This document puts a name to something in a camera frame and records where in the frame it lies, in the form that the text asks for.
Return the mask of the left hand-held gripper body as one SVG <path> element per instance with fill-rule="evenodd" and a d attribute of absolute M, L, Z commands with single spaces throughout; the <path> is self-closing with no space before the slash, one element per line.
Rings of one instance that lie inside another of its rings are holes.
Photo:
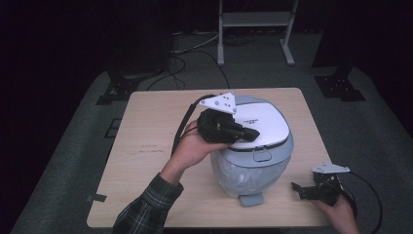
<path fill-rule="evenodd" d="M 232 93 L 202 98 L 198 105 L 205 108 L 198 120 L 198 133 L 207 142 L 235 143 L 245 137 L 245 129 L 235 122 L 237 113 Z"/>

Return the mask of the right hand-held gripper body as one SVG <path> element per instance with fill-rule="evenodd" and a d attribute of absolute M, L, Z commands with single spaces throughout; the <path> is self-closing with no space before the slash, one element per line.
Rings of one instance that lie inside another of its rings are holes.
<path fill-rule="evenodd" d="M 314 200 L 323 201 L 326 205 L 333 207 L 338 196 L 343 193 L 338 175 L 349 173 L 350 169 L 330 162 L 321 162 L 313 167 L 312 171 L 313 180 L 316 184 Z"/>

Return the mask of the grey pedal trash can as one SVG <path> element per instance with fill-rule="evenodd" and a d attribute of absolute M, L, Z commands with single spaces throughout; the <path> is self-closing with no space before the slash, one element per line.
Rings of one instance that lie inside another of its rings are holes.
<path fill-rule="evenodd" d="M 293 136 L 279 109 L 266 99 L 253 96 L 237 96 L 235 101 L 235 122 L 258 131 L 260 135 L 253 142 L 239 140 L 230 148 L 212 153 L 219 153 L 230 163 L 245 168 L 272 166 L 290 158 Z M 264 192 L 236 199 L 245 207 L 257 206 L 263 203 Z"/>

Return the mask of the person's left hand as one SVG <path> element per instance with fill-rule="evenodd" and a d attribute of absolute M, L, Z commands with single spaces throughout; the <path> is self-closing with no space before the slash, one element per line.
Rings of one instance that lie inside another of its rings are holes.
<path fill-rule="evenodd" d="M 184 171 L 199 164 L 209 153 L 227 147 L 228 144 L 225 143 L 206 142 L 198 133 L 197 122 L 192 121 L 186 126 L 170 161 L 176 169 Z"/>

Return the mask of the person's right hand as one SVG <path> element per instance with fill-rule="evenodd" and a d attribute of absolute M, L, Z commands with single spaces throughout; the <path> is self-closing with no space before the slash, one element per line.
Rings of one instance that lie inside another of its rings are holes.
<path fill-rule="evenodd" d="M 339 234 L 360 234 L 353 209 L 343 195 L 338 196 L 333 206 L 328 206 L 320 200 L 311 200 L 311 203 L 326 215 L 329 223 Z"/>

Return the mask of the translucent plastic bin liner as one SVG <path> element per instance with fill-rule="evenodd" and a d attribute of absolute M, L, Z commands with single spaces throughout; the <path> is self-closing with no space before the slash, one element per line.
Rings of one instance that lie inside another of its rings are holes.
<path fill-rule="evenodd" d="M 272 166 L 245 168 L 236 166 L 219 153 L 210 156 L 215 178 L 225 192 L 234 198 L 264 192 L 282 175 L 290 158 Z"/>

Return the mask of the black stand base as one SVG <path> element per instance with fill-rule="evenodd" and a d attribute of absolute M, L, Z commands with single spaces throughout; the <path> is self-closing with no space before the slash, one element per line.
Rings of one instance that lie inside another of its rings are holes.
<path fill-rule="evenodd" d="M 96 105 L 110 105 L 113 101 L 128 100 L 141 82 L 160 75 L 163 70 L 142 71 L 136 68 L 111 65 L 106 72 L 110 83 L 104 94 L 97 99 Z"/>
<path fill-rule="evenodd" d="M 325 98 L 339 98 L 342 101 L 365 101 L 362 93 L 349 80 L 351 66 L 338 66 L 331 75 L 316 76 L 315 80 Z"/>

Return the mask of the floor socket box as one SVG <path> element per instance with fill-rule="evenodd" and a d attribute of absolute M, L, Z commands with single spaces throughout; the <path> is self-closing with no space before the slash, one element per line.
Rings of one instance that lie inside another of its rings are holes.
<path fill-rule="evenodd" d="M 111 120 L 109 127 L 107 128 L 104 137 L 105 138 L 115 138 L 120 126 L 121 126 L 122 119 L 121 118 L 114 118 Z"/>

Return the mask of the white metal stand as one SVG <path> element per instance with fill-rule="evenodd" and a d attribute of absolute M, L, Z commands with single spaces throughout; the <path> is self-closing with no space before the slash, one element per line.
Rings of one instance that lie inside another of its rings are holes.
<path fill-rule="evenodd" d="M 223 11 L 223 0 L 219 0 L 217 64 L 220 66 L 225 64 L 223 33 L 226 28 L 284 26 L 285 34 L 280 40 L 280 44 L 286 63 L 288 65 L 294 65 L 295 61 L 288 47 L 288 43 L 299 1 L 300 0 L 293 0 L 291 9 L 283 12 L 225 13 Z"/>

